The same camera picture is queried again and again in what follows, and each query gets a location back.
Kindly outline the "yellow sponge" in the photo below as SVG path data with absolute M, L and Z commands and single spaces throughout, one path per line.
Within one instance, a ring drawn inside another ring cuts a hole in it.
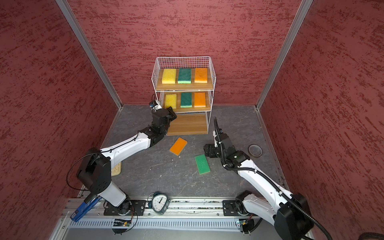
M 171 107 L 172 109 L 177 108 L 177 94 L 166 94 L 165 95 L 165 106 L 164 108 L 167 109 Z
M 164 69 L 162 75 L 162 84 L 169 85 L 176 82 L 177 69 Z

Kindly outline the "light green sponge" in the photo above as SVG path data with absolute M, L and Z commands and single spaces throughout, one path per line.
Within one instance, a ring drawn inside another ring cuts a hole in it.
M 205 155 L 195 156 L 195 161 L 200 175 L 207 174 L 211 171 Z

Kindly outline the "dark green sponge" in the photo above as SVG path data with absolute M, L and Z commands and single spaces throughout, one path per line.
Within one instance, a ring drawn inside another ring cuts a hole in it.
M 181 108 L 191 108 L 192 107 L 192 93 L 183 92 L 181 93 Z
M 192 69 L 179 69 L 178 84 L 191 84 Z

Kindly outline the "orange sponge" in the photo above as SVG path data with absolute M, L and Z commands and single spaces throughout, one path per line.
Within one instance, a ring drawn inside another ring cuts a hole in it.
M 170 152 L 179 156 L 180 153 L 182 152 L 182 150 L 185 148 L 185 146 L 187 145 L 187 141 L 182 139 L 182 138 L 178 138 L 176 140 L 176 142 L 172 145 L 172 147 L 170 148 Z
M 194 107 L 195 108 L 205 108 L 206 105 L 206 94 L 205 92 L 195 92 L 194 93 Z
M 199 84 L 206 84 L 208 82 L 208 69 L 196 68 L 194 82 Z

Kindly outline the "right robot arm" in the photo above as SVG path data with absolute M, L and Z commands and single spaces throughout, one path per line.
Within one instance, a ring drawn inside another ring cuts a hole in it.
M 233 146 L 227 134 L 214 133 L 214 144 L 206 144 L 206 157 L 220 158 L 223 167 L 247 180 L 262 196 L 249 191 L 237 197 L 248 213 L 255 214 L 275 227 L 283 240 L 303 240 L 314 227 L 308 218 L 311 211 L 307 199 L 292 194 L 269 178 L 243 151 Z

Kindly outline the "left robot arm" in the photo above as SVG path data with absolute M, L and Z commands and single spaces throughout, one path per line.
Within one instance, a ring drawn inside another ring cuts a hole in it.
M 177 115 L 172 107 L 154 107 L 152 117 L 152 124 L 139 130 L 133 137 L 101 150 L 91 149 L 81 158 L 77 179 L 92 197 L 103 198 L 122 215 L 130 209 L 131 200 L 112 182 L 112 169 L 132 155 L 156 145 L 168 133 Z

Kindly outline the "cream calculator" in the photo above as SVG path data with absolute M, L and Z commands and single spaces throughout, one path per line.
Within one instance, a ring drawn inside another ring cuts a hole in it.
M 122 162 L 118 163 L 111 169 L 111 176 L 118 176 L 122 172 Z

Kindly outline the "right circuit board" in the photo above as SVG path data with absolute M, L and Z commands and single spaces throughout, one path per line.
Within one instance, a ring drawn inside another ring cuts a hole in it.
M 240 232 L 242 232 L 244 234 L 249 234 L 255 226 L 255 221 L 253 219 L 239 220 L 237 222 L 237 224 L 238 224 L 238 228 L 239 228 Z

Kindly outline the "circuit board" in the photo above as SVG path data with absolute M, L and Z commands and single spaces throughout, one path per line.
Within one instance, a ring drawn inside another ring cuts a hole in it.
M 131 220 L 115 219 L 113 223 L 113 227 L 128 228 L 130 227 L 131 223 L 132 223 Z
M 238 224 L 238 228 L 239 228 L 240 232 L 242 232 L 244 234 L 249 234 L 255 226 L 255 221 L 253 219 L 239 220 L 237 222 L 237 224 Z

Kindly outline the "green analog clock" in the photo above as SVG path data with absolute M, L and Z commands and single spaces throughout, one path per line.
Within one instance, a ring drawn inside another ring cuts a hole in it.
M 155 213 L 163 215 L 170 204 L 168 196 L 164 193 L 155 192 L 152 195 L 152 199 L 148 202 L 149 208 Z

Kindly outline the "left circuit board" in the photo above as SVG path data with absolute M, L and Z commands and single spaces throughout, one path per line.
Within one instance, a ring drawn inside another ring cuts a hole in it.
M 113 227 L 128 228 L 130 227 L 131 223 L 132 223 L 131 220 L 115 219 L 113 223 Z

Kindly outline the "blue stapler tool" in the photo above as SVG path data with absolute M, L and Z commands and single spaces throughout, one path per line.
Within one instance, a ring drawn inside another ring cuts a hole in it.
M 88 196 L 83 203 L 73 212 L 70 219 L 73 222 L 78 222 L 83 216 L 85 216 L 99 201 L 100 196 Z

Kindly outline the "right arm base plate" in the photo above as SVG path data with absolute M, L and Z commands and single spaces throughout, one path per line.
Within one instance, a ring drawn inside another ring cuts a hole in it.
M 251 215 L 260 217 L 261 208 L 252 201 L 224 200 L 224 216 L 250 217 Z

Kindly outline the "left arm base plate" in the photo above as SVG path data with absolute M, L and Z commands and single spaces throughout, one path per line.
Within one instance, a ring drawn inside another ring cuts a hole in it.
M 145 200 L 131 200 L 129 204 L 123 204 L 122 208 L 118 208 L 110 204 L 108 201 L 104 203 L 104 216 L 121 216 L 128 217 L 134 214 L 142 216 L 146 208 Z

